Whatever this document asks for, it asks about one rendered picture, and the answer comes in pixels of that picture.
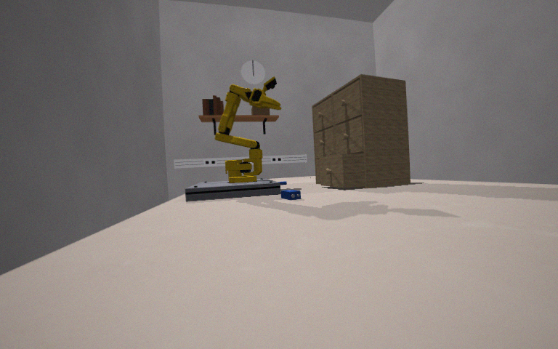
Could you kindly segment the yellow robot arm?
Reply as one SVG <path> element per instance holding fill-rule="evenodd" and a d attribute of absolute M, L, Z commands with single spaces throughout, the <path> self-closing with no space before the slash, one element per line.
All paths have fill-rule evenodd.
<path fill-rule="evenodd" d="M 230 144 L 235 143 L 234 145 L 240 145 L 243 147 L 250 146 L 251 148 L 249 150 L 249 159 L 227 161 L 227 171 L 230 172 L 229 183 L 254 182 L 256 181 L 256 176 L 254 175 L 259 175 L 262 172 L 263 158 L 262 150 L 259 149 L 259 142 L 229 135 L 233 127 L 235 114 L 240 105 L 241 98 L 243 101 L 249 103 L 251 93 L 252 91 L 249 88 L 245 89 L 234 84 L 230 85 L 230 92 L 227 92 L 227 96 L 225 98 L 227 103 L 218 127 L 219 133 L 216 133 L 215 135 L 215 140 L 220 142 Z M 249 162 L 254 163 L 253 172 L 251 172 L 252 167 Z M 242 173 L 244 176 L 242 176 Z"/>

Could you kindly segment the brown wooden chest of drawers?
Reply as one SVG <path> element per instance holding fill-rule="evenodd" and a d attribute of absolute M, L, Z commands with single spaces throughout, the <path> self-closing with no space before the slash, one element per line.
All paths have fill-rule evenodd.
<path fill-rule="evenodd" d="M 334 123 L 333 97 L 349 85 L 360 80 L 362 112 Z M 313 108 L 328 98 L 332 99 L 333 123 L 314 130 Z M 336 153 L 336 125 L 362 116 L 363 149 Z M 349 153 L 364 153 L 365 186 L 353 188 L 379 188 L 411 183 L 408 139 L 408 112 L 406 85 L 404 80 L 389 79 L 360 74 L 344 86 L 324 97 L 312 106 L 312 122 L 315 150 L 315 133 L 333 127 L 334 156 Z M 364 152 L 363 152 L 364 151 Z M 317 182 L 315 157 L 315 179 Z"/>

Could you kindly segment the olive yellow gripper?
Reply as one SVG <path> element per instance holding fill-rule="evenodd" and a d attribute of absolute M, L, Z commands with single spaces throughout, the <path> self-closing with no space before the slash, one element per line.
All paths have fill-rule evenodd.
<path fill-rule="evenodd" d="M 269 81 L 264 83 L 263 90 L 254 88 L 249 99 L 249 105 L 257 108 L 271 108 L 275 110 L 281 110 L 280 103 L 272 98 L 267 97 L 265 93 L 269 89 L 273 89 L 276 84 L 277 82 L 275 77 L 272 77 Z"/>

